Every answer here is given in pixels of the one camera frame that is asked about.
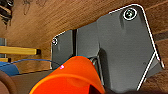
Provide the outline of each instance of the wooden surface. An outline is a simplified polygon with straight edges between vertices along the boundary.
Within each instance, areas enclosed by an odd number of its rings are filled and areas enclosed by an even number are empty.
[[[5,30],[0,22],[0,37],[7,38],[8,46],[39,48],[41,55],[7,55],[12,61],[25,58],[51,59],[52,38],[69,29],[94,22],[100,16],[117,8],[138,3],[145,9],[152,34],[168,31],[168,0],[32,0],[30,7],[15,0],[11,26]],[[168,39],[156,41],[166,69],[149,78],[141,90],[168,92]],[[20,73],[47,70],[48,62],[21,62],[16,64]]]

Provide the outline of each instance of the metal edge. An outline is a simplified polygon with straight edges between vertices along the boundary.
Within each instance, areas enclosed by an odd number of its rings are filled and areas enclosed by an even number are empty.
[[[62,33],[59,33],[59,34],[56,35],[56,36],[62,35],[62,34],[65,33],[65,32],[66,32],[66,31],[64,31],[64,32],[62,32]],[[52,42],[51,42],[51,61],[52,61],[52,46],[53,46],[53,45],[52,45]]]
[[[144,79],[145,79],[145,76],[146,76],[146,74],[147,74],[147,72],[148,72],[148,70],[149,70],[149,68],[150,68],[150,65],[152,64],[152,61],[153,61],[153,59],[154,59],[154,57],[155,57],[155,52],[153,53],[153,55],[152,55],[152,57],[151,57],[151,59],[150,59],[150,61],[149,61],[149,63],[148,63],[148,65],[147,65],[147,67],[146,67],[146,69],[145,69],[145,72],[144,72],[144,74],[143,74],[143,76],[142,76],[142,78],[141,78],[141,81],[139,82],[139,85],[138,85],[138,87],[137,87],[137,90],[139,90],[140,89],[140,87],[141,87],[141,85],[142,85],[142,83],[143,83],[143,81],[144,81]]]

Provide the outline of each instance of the gray metal panel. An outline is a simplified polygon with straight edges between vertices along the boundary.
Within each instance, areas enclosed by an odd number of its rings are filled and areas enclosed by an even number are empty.
[[[73,34],[72,30],[66,31],[57,38],[57,45],[52,44],[52,61],[62,65],[73,54]],[[52,69],[56,69],[59,66],[55,63],[51,63]]]
[[[123,13],[130,7],[137,16],[128,21]],[[97,25],[105,86],[116,92],[136,90],[155,52],[143,10],[122,8],[99,18]]]
[[[151,66],[149,68],[149,71],[146,75],[146,78],[149,78],[150,76],[153,76],[156,73],[159,73],[160,71],[162,71],[162,65],[161,62],[159,60],[157,60],[156,56],[153,59]]]
[[[5,38],[0,38],[0,46],[5,46]],[[0,54],[0,58],[5,58],[5,54]]]
[[[77,55],[95,57],[99,52],[97,23],[91,23],[77,30]]]
[[[29,94],[37,82],[49,75],[53,70],[12,76],[11,79],[16,85],[17,94]]]

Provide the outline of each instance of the orange object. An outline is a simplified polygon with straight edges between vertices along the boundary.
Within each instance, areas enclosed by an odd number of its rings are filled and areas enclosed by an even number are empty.
[[[75,56],[39,81],[29,94],[89,94],[90,87],[105,93],[93,63]]]

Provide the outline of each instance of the screw head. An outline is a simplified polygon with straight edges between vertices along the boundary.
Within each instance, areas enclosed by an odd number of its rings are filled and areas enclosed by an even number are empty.
[[[58,39],[57,39],[57,37],[53,38],[52,44],[53,44],[53,45],[57,45],[57,44],[58,44]]]
[[[124,19],[132,20],[136,17],[137,11],[134,8],[129,8],[124,12]]]

